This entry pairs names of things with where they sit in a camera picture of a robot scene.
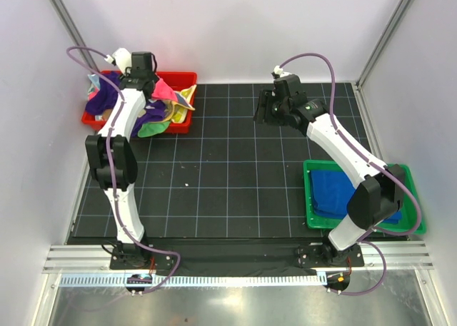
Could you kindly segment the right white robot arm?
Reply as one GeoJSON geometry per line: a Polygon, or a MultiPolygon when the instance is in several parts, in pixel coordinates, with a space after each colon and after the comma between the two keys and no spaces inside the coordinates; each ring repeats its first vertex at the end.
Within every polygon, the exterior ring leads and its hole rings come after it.
{"type": "Polygon", "coordinates": [[[256,123],[290,126],[319,145],[340,167],[355,189],[343,220],[323,238],[323,262],[338,266],[370,230],[397,213],[404,202],[406,172],[367,151],[331,116],[319,99],[310,100],[299,77],[278,77],[272,89],[259,93],[256,123]]]}

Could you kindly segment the pink towel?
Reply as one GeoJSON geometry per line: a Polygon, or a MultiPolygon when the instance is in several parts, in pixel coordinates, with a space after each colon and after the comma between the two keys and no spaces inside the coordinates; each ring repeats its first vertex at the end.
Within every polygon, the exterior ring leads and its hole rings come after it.
{"type": "Polygon", "coordinates": [[[175,91],[162,78],[155,83],[151,97],[155,100],[178,101],[175,91]]]}

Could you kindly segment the blue towel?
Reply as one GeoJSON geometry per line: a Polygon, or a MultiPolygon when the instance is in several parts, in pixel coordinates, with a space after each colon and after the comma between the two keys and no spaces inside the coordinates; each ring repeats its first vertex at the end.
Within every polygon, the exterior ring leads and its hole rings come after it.
{"type": "Polygon", "coordinates": [[[334,229],[348,217],[357,227],[399,224],[406,215],[404,192],[379,173],[353,187],[341,170],[311,170],[306,174],[306,219],[311,228],[334,229]]]}

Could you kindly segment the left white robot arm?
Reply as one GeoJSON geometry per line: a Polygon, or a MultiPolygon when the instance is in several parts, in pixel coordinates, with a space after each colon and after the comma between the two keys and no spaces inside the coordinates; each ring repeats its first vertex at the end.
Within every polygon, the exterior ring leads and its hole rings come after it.
{"type": "Polygon", "coordinates": [[[110,268],[144,269],[151,263],[152,254],[136,204],[134,186],[139,170],[129,140],[159,79],[157,62],[150,52],[129,53],[126,49],[116,50],[106,60],[121,72],[118,84],[103,78],[118,96],[104,127],[86,138],[86,154],[91,177],[108,198],[116,222],[116,241],[108,252],[110,268]]]}

